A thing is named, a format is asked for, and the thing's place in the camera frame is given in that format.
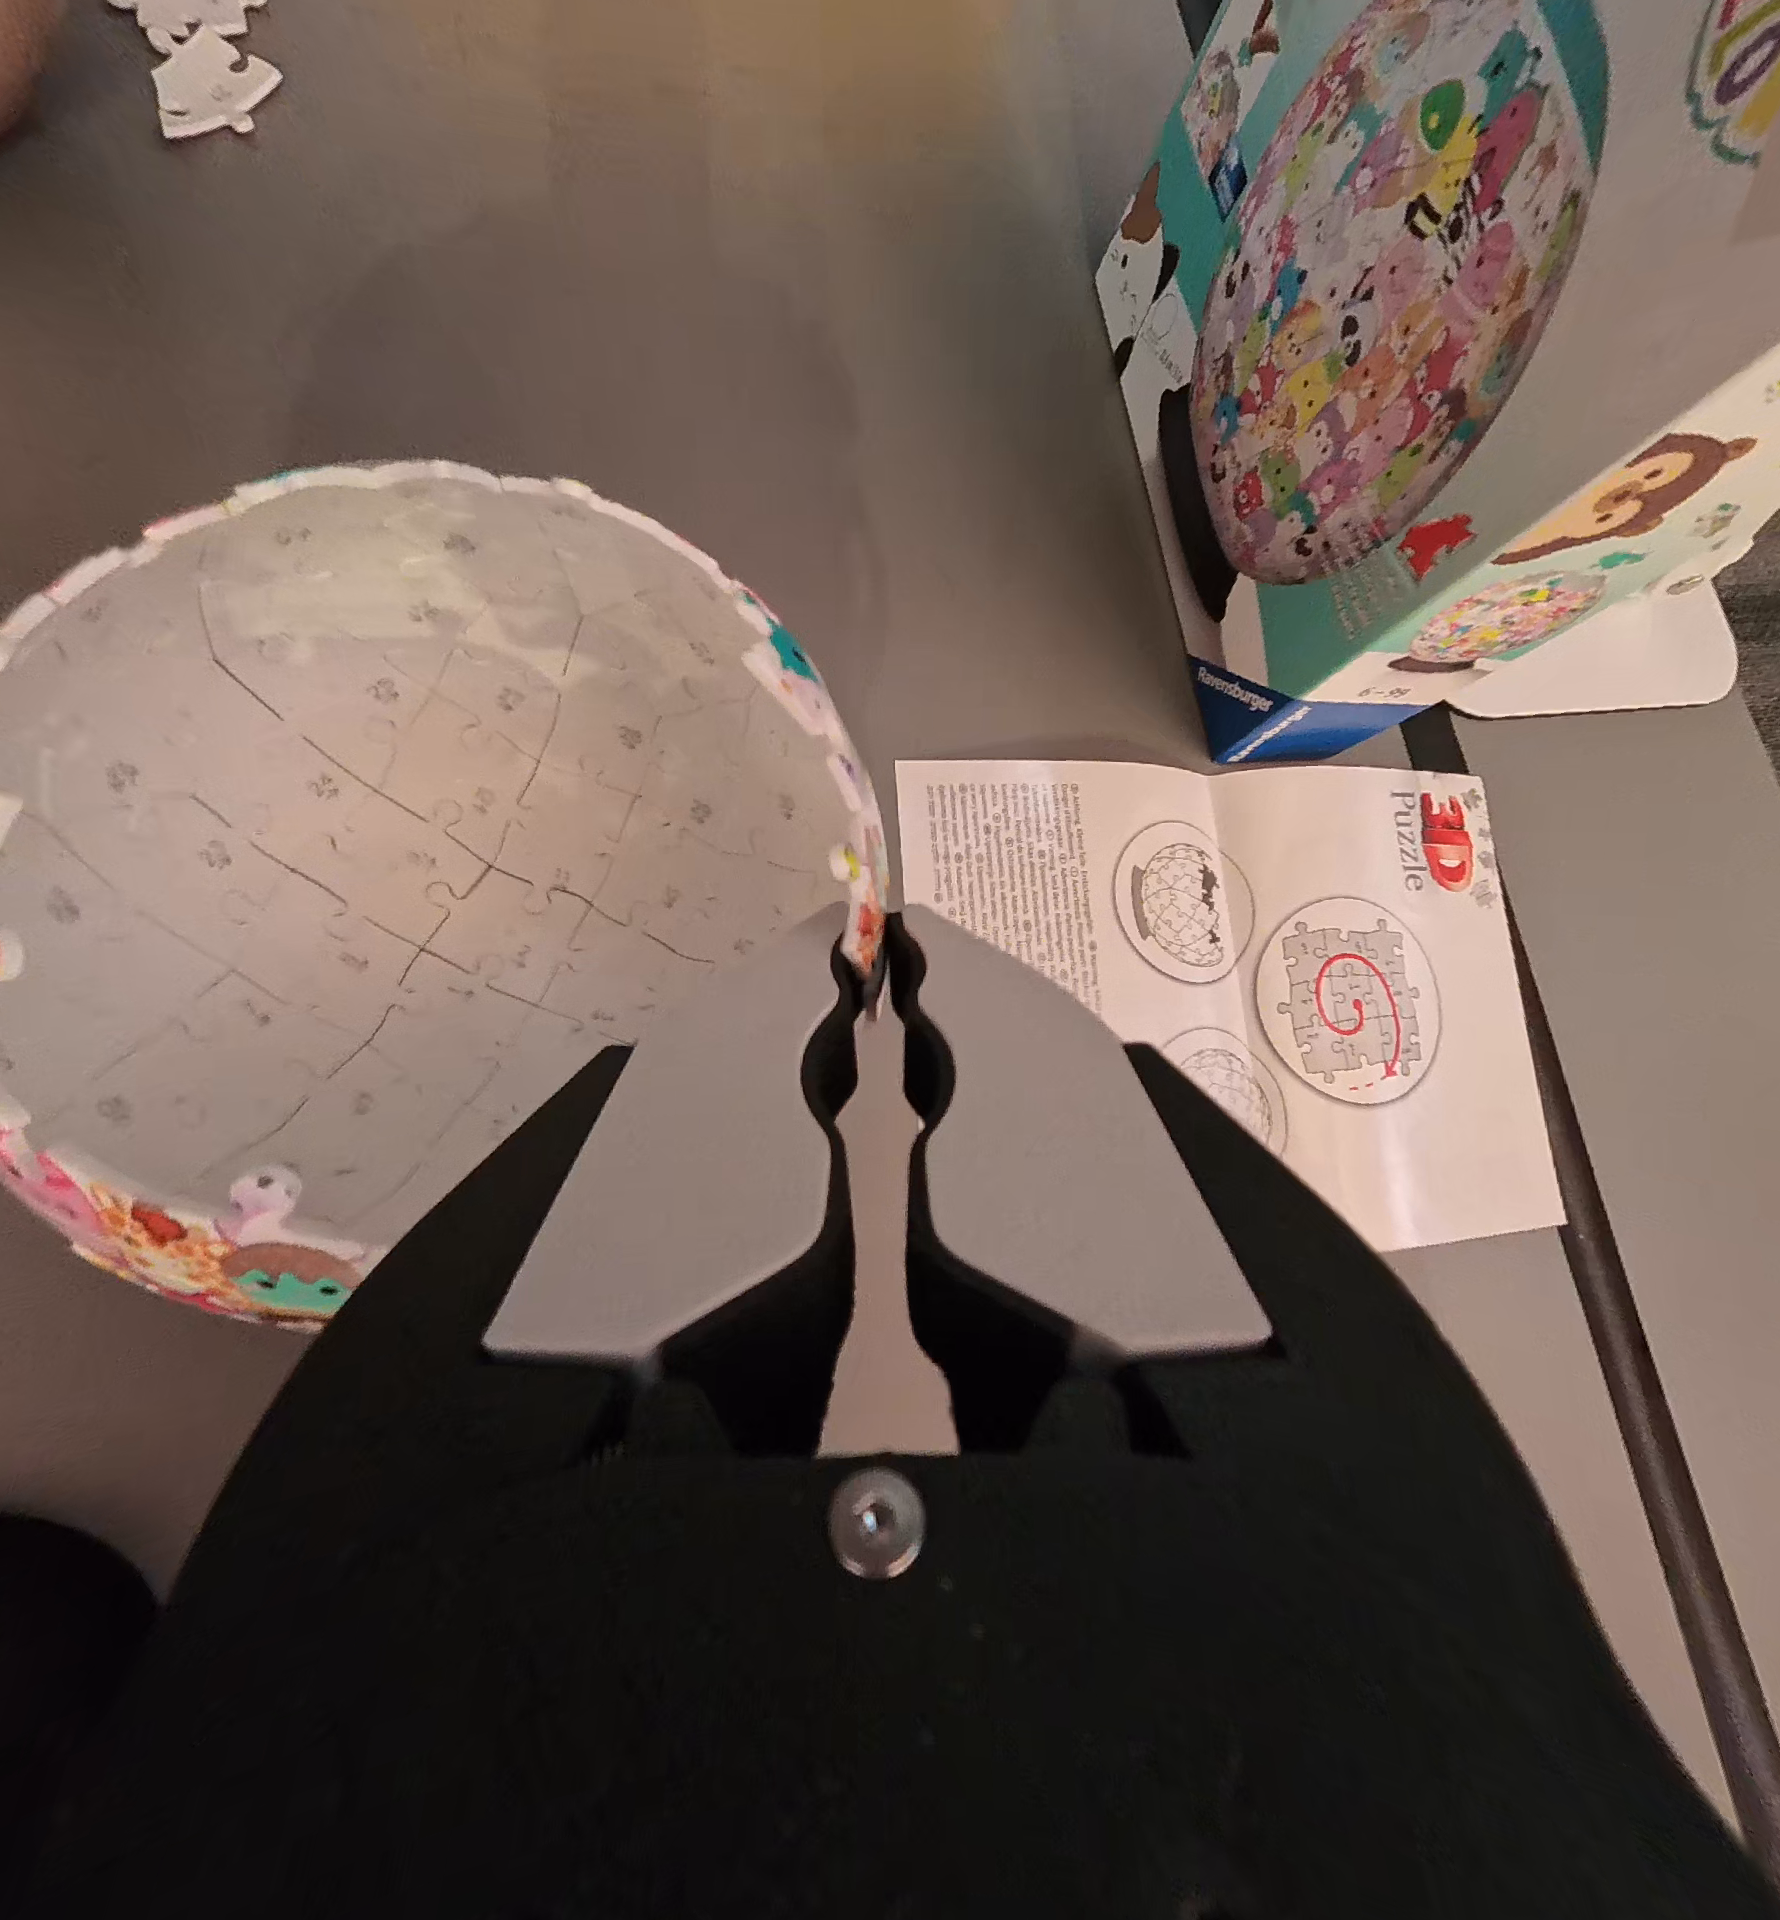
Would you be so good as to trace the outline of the pile of white puzzle pieces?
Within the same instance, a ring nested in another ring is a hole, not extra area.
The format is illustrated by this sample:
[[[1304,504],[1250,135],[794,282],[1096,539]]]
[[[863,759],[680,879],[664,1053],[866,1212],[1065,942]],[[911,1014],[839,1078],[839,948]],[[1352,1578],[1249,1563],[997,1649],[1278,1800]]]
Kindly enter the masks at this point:
[[[254,110],[280,87],[276,64],[250,51],[245,35],[266,2],[107,2],[131,21],[153,65],[157,131],[182,142],[216,131],[247,135]]]

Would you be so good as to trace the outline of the colourful puzzle ball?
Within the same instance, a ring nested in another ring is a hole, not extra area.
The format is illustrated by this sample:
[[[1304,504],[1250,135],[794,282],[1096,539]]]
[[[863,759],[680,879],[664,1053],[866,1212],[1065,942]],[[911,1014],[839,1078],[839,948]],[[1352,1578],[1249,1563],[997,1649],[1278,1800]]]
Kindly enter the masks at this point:
[[[837,909],[878,801],[756,592],[566,478],[285,471],[0,622],[0,1188],[314,1331],[600,1048]]]

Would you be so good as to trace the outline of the white sign stand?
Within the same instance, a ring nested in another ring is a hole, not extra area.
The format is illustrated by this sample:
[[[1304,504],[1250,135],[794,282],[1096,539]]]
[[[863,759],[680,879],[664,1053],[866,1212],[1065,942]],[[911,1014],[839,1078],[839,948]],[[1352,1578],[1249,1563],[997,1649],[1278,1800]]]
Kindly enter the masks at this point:
[[[1710,707],[1739,680],[1739,651],[1710,578],[1635,592],[1518,661],[1452,689],[1459,717],[1500,720]]]

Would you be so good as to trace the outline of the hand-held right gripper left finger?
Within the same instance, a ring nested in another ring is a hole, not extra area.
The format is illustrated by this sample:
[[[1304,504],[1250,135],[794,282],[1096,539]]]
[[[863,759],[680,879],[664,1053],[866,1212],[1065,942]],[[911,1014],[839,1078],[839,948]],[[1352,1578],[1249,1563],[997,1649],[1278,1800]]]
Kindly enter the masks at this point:
[[[499,1361],[639,1367],[810,1254],[849,1180],[849,909],[695,987],[631,1048],[486,1328]]]

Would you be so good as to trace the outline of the folded instruction leaflet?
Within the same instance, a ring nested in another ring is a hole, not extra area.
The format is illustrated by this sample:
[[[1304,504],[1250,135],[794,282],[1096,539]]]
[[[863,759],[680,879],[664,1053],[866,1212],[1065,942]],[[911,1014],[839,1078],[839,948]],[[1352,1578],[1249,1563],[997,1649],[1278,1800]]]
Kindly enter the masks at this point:
[[[902,759],[902,899],[1154,1048],[1381,1252],[1565,1217],[1476,777]]]

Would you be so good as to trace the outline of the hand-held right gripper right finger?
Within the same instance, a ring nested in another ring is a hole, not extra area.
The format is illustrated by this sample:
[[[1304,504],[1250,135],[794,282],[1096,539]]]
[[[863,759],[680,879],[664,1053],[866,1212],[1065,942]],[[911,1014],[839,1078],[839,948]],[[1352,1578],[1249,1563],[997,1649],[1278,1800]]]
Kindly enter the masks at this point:
[[[1126,1046],[1080,999],[922,906],[899,917],[894,983],[921,1111],[905,1269],[931,1356],[999,1315],[1046,1365],[1268,1343]]]

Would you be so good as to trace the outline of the person's black jacket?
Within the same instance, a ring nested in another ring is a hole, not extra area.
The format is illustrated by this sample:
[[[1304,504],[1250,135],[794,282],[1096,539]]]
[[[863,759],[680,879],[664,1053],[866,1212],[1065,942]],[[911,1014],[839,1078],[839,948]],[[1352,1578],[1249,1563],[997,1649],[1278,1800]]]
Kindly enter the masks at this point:
[[[155,1619],[153,1587],[120,1553],[0,1515],[0,1886],[40,1839]]]

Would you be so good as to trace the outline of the colourful puzzle box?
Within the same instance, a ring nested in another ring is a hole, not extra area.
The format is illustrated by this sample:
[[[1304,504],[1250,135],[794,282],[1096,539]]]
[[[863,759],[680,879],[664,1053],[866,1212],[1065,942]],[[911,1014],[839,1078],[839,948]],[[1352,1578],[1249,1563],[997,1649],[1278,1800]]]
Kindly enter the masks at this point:
[[[1780,2],[1216,4],[1094,273],[1216,764],[1703,595],[1780,511]]]

